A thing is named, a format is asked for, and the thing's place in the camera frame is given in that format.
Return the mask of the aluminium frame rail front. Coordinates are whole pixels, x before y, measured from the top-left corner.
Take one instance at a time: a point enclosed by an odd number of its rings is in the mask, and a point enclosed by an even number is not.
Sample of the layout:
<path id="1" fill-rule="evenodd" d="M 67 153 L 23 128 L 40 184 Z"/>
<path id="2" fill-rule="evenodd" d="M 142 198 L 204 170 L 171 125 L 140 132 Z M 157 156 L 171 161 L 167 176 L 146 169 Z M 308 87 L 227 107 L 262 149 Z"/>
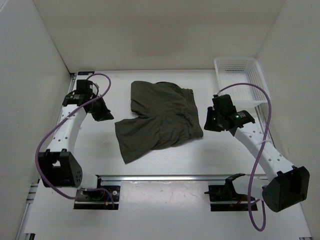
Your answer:
<path id="1" fill-rule="evenodd" d="M 205 175 L 101 175 L 100 179 L 105 182 L 119 181 L 222 181 L 230 174 L 205 174 Z"/>

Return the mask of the olive green shorts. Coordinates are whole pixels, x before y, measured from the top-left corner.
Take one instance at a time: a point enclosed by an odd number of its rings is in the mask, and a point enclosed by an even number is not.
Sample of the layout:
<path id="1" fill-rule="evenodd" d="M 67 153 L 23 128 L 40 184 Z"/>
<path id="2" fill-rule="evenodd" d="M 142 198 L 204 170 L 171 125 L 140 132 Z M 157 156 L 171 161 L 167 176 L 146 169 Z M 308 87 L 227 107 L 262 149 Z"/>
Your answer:
<path id="1" fill-rule="evenodd" d="M 180 146 L 204 136 L 192 89 L 165 81 L 134 81 L 130 108 L 136 117 L 115 123 L 125 164 L 150 151 Z"/>

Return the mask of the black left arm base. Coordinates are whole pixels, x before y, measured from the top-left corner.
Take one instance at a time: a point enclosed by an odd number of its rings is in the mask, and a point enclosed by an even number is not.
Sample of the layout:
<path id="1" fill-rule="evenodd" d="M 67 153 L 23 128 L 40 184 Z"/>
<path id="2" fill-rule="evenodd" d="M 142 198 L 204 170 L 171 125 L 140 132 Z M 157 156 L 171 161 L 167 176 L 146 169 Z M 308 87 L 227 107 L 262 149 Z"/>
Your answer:
<path id="1" fill-rule="evenodd" d="M 121 183 L 106 182 L 102 183 L 101 188 L 106 189 L 112 196 L 104 190 L 85 191 L 84 189 L 77 190 L 74 200 L 74 210 L 108 210 L 116 211 L 120 205 Z"/>

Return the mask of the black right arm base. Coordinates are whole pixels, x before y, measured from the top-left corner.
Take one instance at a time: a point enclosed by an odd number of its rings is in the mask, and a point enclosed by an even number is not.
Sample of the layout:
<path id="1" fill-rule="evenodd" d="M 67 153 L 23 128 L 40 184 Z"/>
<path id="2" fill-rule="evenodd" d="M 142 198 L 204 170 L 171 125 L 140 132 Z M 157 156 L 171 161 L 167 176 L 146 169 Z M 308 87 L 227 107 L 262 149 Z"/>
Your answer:
<path id="1" fill-rule="evenodd" d="M 227 177 L 222 185 L 212 184 L 204 192 L 209 196 L 211 212 L 247 212 L 248 196 L 237 193 L 233 181 L 245 176 L 244 173 L 237 173 Z"/>

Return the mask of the blue corner label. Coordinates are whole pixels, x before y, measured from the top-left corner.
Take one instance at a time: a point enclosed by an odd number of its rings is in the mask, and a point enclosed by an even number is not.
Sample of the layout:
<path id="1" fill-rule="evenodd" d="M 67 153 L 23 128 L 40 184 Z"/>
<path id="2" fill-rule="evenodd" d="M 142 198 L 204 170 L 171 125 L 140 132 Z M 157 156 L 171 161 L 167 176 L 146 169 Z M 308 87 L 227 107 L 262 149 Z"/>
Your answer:
<path id="1" fill-rule="evenodd" d="M 92 74 L 92 72 L 91 71 L 79 71 L 77 73 L 77 75 L 79 75 L 79 76 L 86 76 L 86 75 L 89 75 L 89 74 Z"/>

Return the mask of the white plastic perforated basket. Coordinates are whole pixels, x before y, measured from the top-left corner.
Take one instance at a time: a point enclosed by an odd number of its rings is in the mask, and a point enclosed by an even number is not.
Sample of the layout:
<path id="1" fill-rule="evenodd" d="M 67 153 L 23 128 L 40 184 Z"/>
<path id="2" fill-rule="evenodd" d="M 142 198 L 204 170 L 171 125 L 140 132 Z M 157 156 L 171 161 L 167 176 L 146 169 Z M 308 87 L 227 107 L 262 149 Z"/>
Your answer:
<path id="1" fill-rule="evenodd" d="M 214 68 L 220 90 L 240 83 L 222 92 L 229 94 L 236 106 L 251 109 L 268 102 L 262 91 L 251 86 L 256 85 L 266 93 L 269 92 L 262 69 L 255 58 L 220 56 L 214 59 Z"/>

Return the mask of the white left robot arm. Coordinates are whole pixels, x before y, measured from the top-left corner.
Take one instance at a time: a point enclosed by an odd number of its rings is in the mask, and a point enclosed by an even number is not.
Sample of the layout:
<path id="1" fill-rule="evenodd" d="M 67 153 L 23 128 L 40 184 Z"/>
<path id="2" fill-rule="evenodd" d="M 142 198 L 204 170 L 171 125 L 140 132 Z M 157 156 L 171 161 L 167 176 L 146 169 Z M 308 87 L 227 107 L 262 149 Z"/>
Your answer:
<path id="1" fill-rule="evenodd" d="M 37 154 L 37 165 L 45 187 L 87 189 L 93 200 L 100 200 L 105 188 L 98 183 L 98 176 L 85 172 L 74 156 L 74 149 L 82 122 L 91 114 L 97 122 L 112 120 L 114 117 L 101 96 L 94 95 L 86 102 L 76 99 L 79 94 L 65 97 L 62 114 L 53 131 L 53 138 L 44 151 Z"/>

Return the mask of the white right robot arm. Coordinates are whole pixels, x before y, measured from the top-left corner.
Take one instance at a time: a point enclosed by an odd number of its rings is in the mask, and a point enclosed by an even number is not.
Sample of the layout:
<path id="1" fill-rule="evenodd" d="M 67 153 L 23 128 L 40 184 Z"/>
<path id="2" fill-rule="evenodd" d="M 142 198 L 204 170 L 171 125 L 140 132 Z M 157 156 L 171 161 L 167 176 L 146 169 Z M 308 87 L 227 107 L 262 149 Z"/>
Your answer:
<path id="1" fill-rule="evenodd" d="M 267 176 L 267 181 L 255 180 L 251 184 L 251 196 L 260 199 L 273 212 L 280 212 L 307 198 L 310 173 L 304 167 L 296 167 L 268 141 L 263 139 L 261 128 L 245 110 L 229 115 L 208 108 L 208 123 L 215 132 L 229 131 L 241 142 Z"/>

